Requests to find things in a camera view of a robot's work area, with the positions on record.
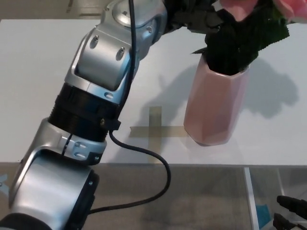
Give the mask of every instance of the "white table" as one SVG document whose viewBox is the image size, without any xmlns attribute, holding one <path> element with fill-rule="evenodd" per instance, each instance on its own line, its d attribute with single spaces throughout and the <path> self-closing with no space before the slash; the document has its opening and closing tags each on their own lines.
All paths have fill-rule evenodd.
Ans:
<svg viewBox="0 0 307 230">
<path fill-rule="evenodd" d="M 17 162 L 42 118 L 49 116 L 82 37 L 96 20 L 2 20 L 0 23 L 0 162 Z M 171 164 L 233 166 L 307 165 L 307 26 L 262 51 L 252 64 L 246 102 L 229 143 L 200 147 L 190 138 L 164 138 Z M 164 35 L 141 62 L 120 118 L 118 139 L 146 148 L 148 138 L 129 138 L 130 127 L 148 126 L 149 107 L 162 107 L 163 126 L 182 126 L 204 36 L 186 29 Z M 147 156 L 108 140 L 103 163 L 147 163 Z"/>
</svg>

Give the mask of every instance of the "black cable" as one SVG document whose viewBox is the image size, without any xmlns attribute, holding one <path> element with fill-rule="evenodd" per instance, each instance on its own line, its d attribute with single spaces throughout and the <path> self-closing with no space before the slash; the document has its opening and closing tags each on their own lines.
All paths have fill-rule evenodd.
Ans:
<svg viewBox="0 0 307 230">
<path fill-rule="evenodd" d="M 116 119 L 119 118 L 120 112 L 122 111 L 122 109 L 123 109 L 123 107 L 124 107 L 124 105 L 127 101 L 128 95 L 130 93 L 130 89 L 131 89 L 131 85 L 132 85 L 132 81 L 133 81 L 133 77 L 134 77 L 135 62 L 136 62 L 136 27 L 135 27 L 135 13 L 134 13 L 133 0 L 129 0 L 129 10 L 130 10 L 130 23 L 131 23 L 131 63 L 130 63 L 129 73 L 127 75 L 128 79 L 127 79 L 127 83 L 125 85 L 125 89 L 124 89 L 124 93 L 123 93 L 123 99 L 122 99 L 122 101 L 119 105 L 119 109 L 118 109 Z M 115 206 L 108 206 L 108 207 L 101 207 L 101 208 L 92 209 L 90 211 L 89 215 L 94 214 L 94 213 L 98 213 L 98 212 L 130 208 L 130 207 L 135 207 L 135 206 L 150 203 L 150 202 L 160 198 L 161 196 L 163 196 L 168 191 L 169 186 L 171 184 L 171 170 L 170 170 L 170 167 L 169 167 L 167 161 L 163 157 L 161 157 L 160 155 L 158 155 L 155 152 L 152 152 L 150 150 L 142 149 L 142 148 L 139 148 L 139 147 L 127 145 L 127 144 L 120 142 L 119 140 L 117 140 L 113 136 L 112 130 L 109 132 L 109 135 L 110 135 L 111 140 L 115 144 L 117 144 L 118 146 L 120 146 L 124 149 L 145 153 L 147 155 L 150 155 L 152 157 L 157 158 L 165 166 L 166 174 L 167 174 L 166 175 L 166 184 L 165 184 L 164 188 L 158 194 L 156 194 L 156 195 L 154 195 L 154 196 L 152 196 L 148 199 L 144 199 L 144 200 L 140 200 L 140 201 L 136 201 L 136 202 L 132 202 L 132 203 L 128 203 L 128 204 L 123 204 L 123 205 L 115 205 Z"/>
<path fill-rule="evenodd" d="M 133 77 L 134 77 L 134 70 L 135 70 L 135 62 L 136 62 L 136 26 L 135 26 L 135 12 L 134 12 L 134 3 L 133 0 L 129 0 L 129 11 L 130 11 L 130 24 L 131 24 L 131 62 L 130 62 L 130 69 L 128 73 L 127 83 L 124 88 L 123 97 L 119 104 L 119 109 L 117 113 L 117 117 L 119 115 L 127 101 L 127 98 L 130 93 Z"/>
<path fill-rule="evenodd" d="M 170 170 L 170 167 L 169 167 L 167 161 L 163 157 L 161 157 L 160 155 L 158 155 L 158 154 L 156 154 L 156 153 L 154 153 L 150 150 L 142 149 L 142 148 L 131 146 L 131 145 L 127 145 L 127 144 L 124 144 L 124 143 L 118 141 L 113 136 L 113 131 L 110 132 L 110 137 L 115 144 L 121 146 L 122 148 L 142 152 L 142 153 L 145 153 L 147 155 L 153 156 L 153 157 L 157 158 L 159 161 L 161 161 L 162 164 L 165 166 L 166 173 L 167 173 L 166 184 L 165 184 L 164 188 L 161 190 L 161 192 L 159 192 L 158 194 L 156 194 L 156 195 L 154 195 L 154 196 L 152 196 L 148 199 L 144 199 L 144 200 L 140 200 L 140 201 L 136 201 L 136 202 L 132 202 L 132 203 L 128 203 L 128 204 L 123 204 L 123 205 L 115 205 L 115 206 L 108 206 L 108 207 L 93 209 L 93 210 L 90 211 L 90 214 L 94 214 L 94 213 L 97 213 L 97 212 L 103 212 L 103 211 L 110 211 L 110 210 L 116 210 L 116 209 L 135 207 L 135 206 L 147 204 L 147 203 L 152 202 L 152 201 L 160 198 L 161 196 L 163 196 L 168 191 L 169 186 L 171 184 L 171 170 Z"/>
</svg>

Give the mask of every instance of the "hexagonal vase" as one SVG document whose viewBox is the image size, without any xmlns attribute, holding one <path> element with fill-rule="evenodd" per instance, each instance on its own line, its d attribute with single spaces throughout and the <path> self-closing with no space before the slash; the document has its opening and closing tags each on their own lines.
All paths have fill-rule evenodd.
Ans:
<svg viewBox="0 0 307 230">
<path fill-rule="evenodd" d="M 184 119 L 184 128 L 194 141 L 213 146 L 230 139 L 243 103 L 248 70 L 227 76 L 210 70 L 201 57 Z"/>
</svg>

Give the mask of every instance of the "robotic arm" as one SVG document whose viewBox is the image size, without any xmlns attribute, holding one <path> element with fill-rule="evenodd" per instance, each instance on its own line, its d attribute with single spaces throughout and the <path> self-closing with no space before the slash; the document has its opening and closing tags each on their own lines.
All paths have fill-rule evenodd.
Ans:
<svg viewBox="0 0 307 230">
<path fill-rule="evenodd" d="M 135 0 L 136 58 L 132 65 L 128 0 L 104 8 L 101 23 L 81 41 L 48 118 L 20 163 L 10 188 L 11 213 L 0 230 L 80 230 L 91 212 L 109 131 L 118 130 L 119 108 L 130 68 L 165 33 L 182 26 L 196 33 L 221 20 L 212 0 Z"/>
</svg>

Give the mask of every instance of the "pink flower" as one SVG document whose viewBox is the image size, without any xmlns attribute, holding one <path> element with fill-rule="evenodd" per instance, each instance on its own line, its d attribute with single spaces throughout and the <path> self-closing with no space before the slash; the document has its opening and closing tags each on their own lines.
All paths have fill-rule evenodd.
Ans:
<svg viewBox="0 0 307 230">
<path fill-rule="evenodd" d="M 250 13 L 252 13 L 257 2 L 258 0 L 220 0 L 221 6 L 229 13 L 231 13 L 238 22 L 244 20 L 247 16 L 250 15 Z"/>
<path fill-rule="evenodd" d="M 288 19 L 307 19 L 307 0 L 273 0 L 279 11 Z"/>
</svg>

